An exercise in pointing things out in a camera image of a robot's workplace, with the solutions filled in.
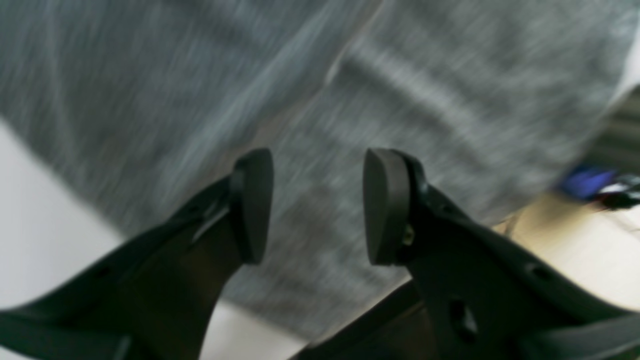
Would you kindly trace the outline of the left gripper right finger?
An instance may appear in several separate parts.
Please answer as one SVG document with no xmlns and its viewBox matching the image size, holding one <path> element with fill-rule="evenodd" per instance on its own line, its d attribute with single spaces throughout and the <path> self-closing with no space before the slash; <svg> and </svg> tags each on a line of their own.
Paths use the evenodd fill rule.
<svg viewBox="0 0 640 360">
<path fill-rule="evenodd" d="M 637 360 L 639 313 L 590 294 L 469 218 L 416 158 L 370 148 L 368 257 L 407 269 L 441 360 Z"/>
</svg>

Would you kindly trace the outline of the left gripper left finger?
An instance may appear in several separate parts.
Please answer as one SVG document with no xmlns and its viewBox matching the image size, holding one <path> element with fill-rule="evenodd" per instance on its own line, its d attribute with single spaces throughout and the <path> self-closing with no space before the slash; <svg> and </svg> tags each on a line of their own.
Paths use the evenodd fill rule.
<svg viewBox="0 0 640 360">
<path fill-rule="evenodd" d="M 37 360 L 196 360 L 230 278 L 260 264 L 274 161 L 267 148 L 167 221 L 54 291 L 1 312 L 1 346 Z"/>
</svg>

